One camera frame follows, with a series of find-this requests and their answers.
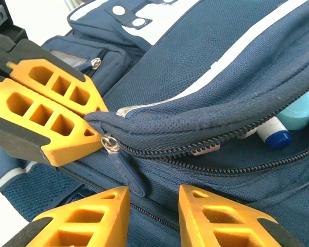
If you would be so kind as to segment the light blue eraser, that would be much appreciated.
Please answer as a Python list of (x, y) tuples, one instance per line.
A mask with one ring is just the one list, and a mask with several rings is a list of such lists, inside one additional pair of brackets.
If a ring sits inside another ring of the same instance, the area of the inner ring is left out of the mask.
[(309, 92), (291, 103), (277, 114), (277, 118), (287, 130), (301, 130), (309, 124)]

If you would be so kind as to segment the white marker with blue cap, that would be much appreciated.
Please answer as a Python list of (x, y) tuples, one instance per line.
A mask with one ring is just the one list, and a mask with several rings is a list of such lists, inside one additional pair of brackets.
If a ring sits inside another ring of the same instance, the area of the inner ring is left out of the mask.
[(254, 129), (238, 136), (237, 138), (245, 139), (255, 133), (271, 150), (283, 149), (293, 142), (289, 131), (275, 116), (259, 125), (258, 127), (255, 127)]

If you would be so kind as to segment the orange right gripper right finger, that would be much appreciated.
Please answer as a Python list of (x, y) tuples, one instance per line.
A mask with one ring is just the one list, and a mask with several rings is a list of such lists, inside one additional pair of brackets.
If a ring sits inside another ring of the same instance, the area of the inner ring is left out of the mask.
[(305, 247), (273, 217), (192, 185), (179, 189), (182, 247)]

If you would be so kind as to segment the navy blue backpack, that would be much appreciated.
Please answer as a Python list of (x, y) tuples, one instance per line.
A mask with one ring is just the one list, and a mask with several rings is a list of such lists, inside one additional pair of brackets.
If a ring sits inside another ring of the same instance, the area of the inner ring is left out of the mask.
[(237, 138), (309, 92), (309, 0), (91, 0), (67, 20), (41, 47), (94, 83), (108, 111), (73, 113), (103, 147), (62, 166), (0, 147), (0, 192), (28, 223), (127, 187), (126, 247), (182, 247), (186, 184), (270, 215), (309, 247), (309, 124), (279, 150)]

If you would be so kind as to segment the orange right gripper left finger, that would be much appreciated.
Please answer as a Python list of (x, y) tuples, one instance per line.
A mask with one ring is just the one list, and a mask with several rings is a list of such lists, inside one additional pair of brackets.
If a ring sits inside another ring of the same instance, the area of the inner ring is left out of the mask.
[(36, 216), (2, 247), (126, 247), (127, 187), (113, 188)]

